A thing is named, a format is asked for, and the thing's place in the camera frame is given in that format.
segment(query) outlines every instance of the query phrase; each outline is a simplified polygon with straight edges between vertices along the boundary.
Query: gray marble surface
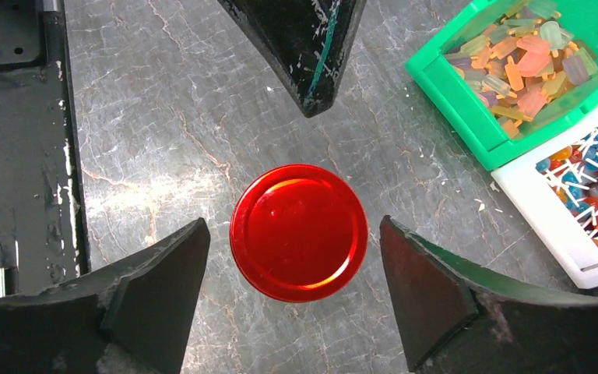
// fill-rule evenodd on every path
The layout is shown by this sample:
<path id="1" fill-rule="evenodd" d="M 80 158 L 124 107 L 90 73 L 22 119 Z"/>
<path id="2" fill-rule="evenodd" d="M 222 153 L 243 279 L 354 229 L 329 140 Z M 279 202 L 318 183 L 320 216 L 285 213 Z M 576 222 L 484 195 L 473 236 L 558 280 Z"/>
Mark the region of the gray marble surface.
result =
<path id="1" fill-rule="evenodd" d="M 406 372 L 384 214 L 493 270 L 573 289 L 403 68 L 466 3 L 368 0 L 336 104 L 306 119 L 216 0 L 66 2 L 93 266 L 197 217 L 212 232 L 184 372 Z M 304 305 L 255 291 L 228 245 L 239 195 L 291 163 L 340 175 L 371 225 L 354 280 Z"/>

